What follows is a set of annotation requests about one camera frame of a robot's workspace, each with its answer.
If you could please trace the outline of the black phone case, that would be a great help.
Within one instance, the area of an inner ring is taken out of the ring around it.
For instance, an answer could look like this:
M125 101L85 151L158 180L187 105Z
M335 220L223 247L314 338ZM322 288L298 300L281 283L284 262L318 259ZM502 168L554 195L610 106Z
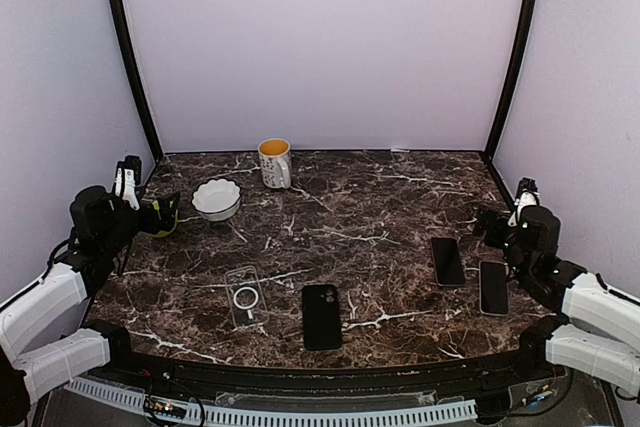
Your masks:
M312 284L302 288L304 347L309 351L342 347L342 324L338 290L331 284Z

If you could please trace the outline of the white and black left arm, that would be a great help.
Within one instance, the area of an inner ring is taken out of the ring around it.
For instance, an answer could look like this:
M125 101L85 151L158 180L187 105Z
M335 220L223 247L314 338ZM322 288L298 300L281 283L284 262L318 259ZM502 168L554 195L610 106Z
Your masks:
M16 426L32 405L57 387L98 367L120 383L141 374L130 334L106 321L82 325L74 333L32 349L32 341L52 322L93 298L126 258L138 233L167 236L177 226L177 192L143 202L120 197L102 186L79 192L70 205L70 236L51 253L43 276L1 307L1 423Z

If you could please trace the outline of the black smartphone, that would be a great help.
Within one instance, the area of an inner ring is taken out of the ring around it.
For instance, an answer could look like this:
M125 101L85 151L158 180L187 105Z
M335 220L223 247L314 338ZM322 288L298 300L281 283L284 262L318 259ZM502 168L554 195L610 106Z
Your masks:
M458 243L453 238L431 238L436 283L442 287L461 287L466 278Z

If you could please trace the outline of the clear magsafe phone case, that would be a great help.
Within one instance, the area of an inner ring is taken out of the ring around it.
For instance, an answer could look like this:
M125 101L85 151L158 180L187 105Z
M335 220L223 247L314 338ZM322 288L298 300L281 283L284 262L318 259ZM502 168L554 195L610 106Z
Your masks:
M236 328L261 325L268 320L269 312L261 283L253 266L226 272L224 286Z

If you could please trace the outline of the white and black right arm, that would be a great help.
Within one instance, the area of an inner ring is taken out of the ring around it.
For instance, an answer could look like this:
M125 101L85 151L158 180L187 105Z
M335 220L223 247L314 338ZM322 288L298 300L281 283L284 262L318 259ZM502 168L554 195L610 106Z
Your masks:
M557 255L561 222L529 205L478 209L474 233L502 251L519 288L549 310L520 335L510 371L521 381L550 365L588 374L639 398L639 300Z

